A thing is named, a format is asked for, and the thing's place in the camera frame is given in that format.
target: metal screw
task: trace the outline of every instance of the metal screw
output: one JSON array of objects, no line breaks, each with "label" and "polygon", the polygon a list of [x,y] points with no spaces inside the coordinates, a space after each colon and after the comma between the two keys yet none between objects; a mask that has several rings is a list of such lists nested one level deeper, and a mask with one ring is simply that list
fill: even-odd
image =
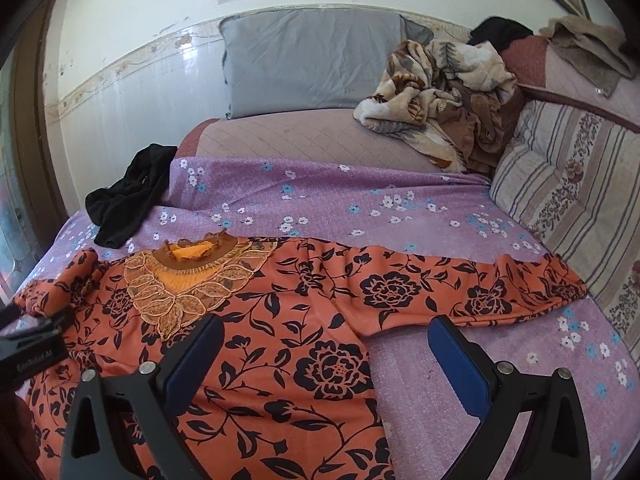
[{"label": "metal screw", "polygon": [[513,365],[508,361],[500,361],[498,363],[498,371],[504,375],[513,374]]},{"label": "metal screw", "polygon": [[94,379],[95,370],[91,370],[89,368],[88,370],[85,370],[84,372],[82,372],[82,375],[80,377],[85,383],[88,383],[89,381]]},{"label": "metal screw", "polygon": [[562,379],[571,379],[571,371],[569,368],[558,368],[558,375]]},{"label": "metal screw", "polygon": [[153,372],[156,369],[156,363],[153,361],[145,361],[143,362],[140,367],[138,368],[138,371],[141,374],[147,375],[150,374],[151,372]]}]

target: black cloth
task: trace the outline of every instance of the black cloth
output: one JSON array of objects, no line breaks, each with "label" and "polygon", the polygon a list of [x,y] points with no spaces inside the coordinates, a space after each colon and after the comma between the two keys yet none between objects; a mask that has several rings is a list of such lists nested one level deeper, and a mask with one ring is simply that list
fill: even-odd
[{"label": "black cloth", "polygon": [[136,153],[123,178],[86,196],[89,218],[100,226],[97,245],[117,249],[136,233],[169,186],[169,165],[177,150],[177,146],[149,145]]},{"label": "black cloth", "polygon": [[507,18],[492,16],[471,31],[467,44],[477,45],[489,41],[498,52],[506,50],[511,41],[521,40],[533,35],[533,30]]}]

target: dress sleeve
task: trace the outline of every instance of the dress sleeve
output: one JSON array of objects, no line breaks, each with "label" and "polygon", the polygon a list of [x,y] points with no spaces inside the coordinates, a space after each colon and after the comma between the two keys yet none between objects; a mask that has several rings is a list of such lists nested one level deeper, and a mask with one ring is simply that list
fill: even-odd
[{"label": "dress sleeve", "polygon": [[[308,242],[310,277],[330,324],[346,322],[358,336],[428,324],[444,314],[459,326],[511,324],[583,298],[587,287],[554,254],[492,263]],[[327,319],[329,313],[323,313]]]},{"label": "dress sleeve", "polygon": [[98,260],[94,250],[79,251],[57,278],[29,282],[16,294],[14,303],[30,316],[52,316],[67,305],[78,308],[109,266]]}]

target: blue gripper pad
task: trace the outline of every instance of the blue gripper pad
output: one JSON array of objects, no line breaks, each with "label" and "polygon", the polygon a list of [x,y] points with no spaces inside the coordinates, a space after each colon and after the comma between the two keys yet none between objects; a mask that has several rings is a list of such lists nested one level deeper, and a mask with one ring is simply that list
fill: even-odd
[{"label": "blue gripper pad", "polygon": [[471,357],[439,318],[429,323],[427,340],[462,407],[469,415],[484,420],[491,408],[489,384]]},{"label": "blue gripper pad", "polygon": [[175,365],[164,385],[164,414],[168,418],[187,411],[220,352],[224,338],[222,320],[218,317],[211,319]]}]

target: wooden door frame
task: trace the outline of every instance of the wooden door frame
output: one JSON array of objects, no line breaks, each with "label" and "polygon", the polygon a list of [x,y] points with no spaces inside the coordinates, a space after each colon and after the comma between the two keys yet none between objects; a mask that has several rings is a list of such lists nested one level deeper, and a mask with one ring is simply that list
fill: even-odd
[{"label": "wooden door frame", "polygon": [[27,20],[14,50],[10,122],[14,164],[26,214],[43,250],[68,219],[47,141],[42,77],[47,29],[55,0]]}]

